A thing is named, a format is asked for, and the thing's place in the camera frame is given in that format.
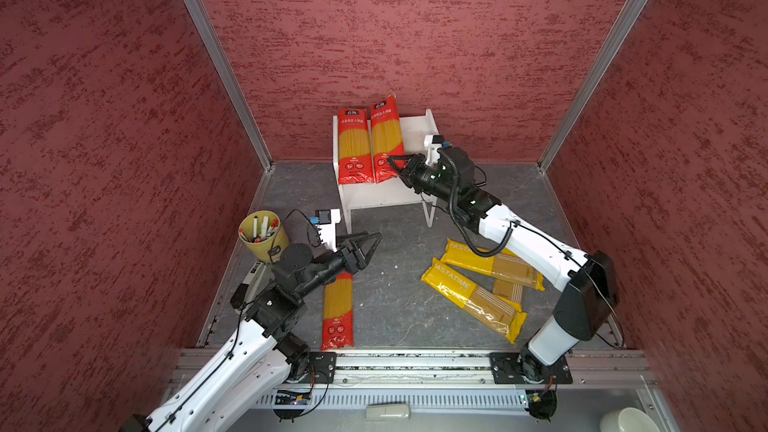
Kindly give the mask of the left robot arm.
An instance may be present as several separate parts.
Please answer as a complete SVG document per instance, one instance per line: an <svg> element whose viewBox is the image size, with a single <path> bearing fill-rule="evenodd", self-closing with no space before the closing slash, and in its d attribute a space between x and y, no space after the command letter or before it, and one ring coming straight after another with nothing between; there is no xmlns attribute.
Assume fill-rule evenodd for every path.
<svg viewBox="0 0 768 432"><path fill-rule="evenodd" d="M380 233L343 236L320 255L302 243L284 249L271 266L273 279L247 304L226 344L175 395L147 416L132 415L122 430L225 431L265 394L302 377L310 349L292 329L306 297L344 272L365 269L381 240Z"/></svg>

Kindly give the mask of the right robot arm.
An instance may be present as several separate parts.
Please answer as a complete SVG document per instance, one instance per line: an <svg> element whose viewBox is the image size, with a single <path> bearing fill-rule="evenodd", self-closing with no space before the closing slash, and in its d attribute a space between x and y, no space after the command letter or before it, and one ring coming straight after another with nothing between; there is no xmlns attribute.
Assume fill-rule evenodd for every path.
<svg viewBox="0 0 768 432"><path fill-rule="evenodd" d="M476 166L465 151L441 143L433 156L390 156L388 164L406 187L435 197L471 252L483 258L508 250L561 292L551 317L522 348L518 369L531 383L549 377L576 344L593 339L619 303L612 259L557 241L523 220L476 183Z"/></svg>

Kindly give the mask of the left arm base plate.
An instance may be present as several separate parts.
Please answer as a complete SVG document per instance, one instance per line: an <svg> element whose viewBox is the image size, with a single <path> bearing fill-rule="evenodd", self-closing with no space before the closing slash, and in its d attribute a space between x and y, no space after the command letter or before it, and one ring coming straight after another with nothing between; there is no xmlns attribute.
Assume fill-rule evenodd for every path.
<svg viewBox="0 0 768 432"><path fill-rule="evenodd" d="M334 380L338 354L329 351L309 352L291 364L287 384L329 384Z"/></svg>

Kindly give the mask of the red spaghetti bag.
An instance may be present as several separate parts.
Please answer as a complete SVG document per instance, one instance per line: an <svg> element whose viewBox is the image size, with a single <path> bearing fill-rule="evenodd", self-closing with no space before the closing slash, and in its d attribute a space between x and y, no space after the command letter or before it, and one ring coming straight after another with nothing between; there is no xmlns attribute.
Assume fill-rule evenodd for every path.
<svg viewBox="0 0 768 432"><path fill-rule="evenodd" d="M373 183L371 145L366 111L340 109L337 113L338 183Z"/></svg>
<svg viewBox="0 0 768 432"><path fill-rule="evenodd" d="M370 121L374 179L376 183L382 183L397 177L388 158L404 154L396 97L391 95L373 104Z"/></svg>
<svg viewBox="0 0 768 432"><path fill-rule="evenodd" d="M353 275L340 274L324 287L322 350L354 346L354 282Z"/></svg>

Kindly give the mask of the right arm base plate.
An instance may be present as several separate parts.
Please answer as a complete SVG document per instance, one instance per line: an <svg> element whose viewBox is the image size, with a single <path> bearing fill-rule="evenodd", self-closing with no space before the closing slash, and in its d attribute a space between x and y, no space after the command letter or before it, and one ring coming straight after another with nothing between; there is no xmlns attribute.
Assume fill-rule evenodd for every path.
<svg viewBox="0 0 768 432"><path fill-rule="evenodd" d="M541 363L532 353L491 352L488 354L490 371L496 385L570 385L573 377L566 357L561 356L551 365Z"/></svg>

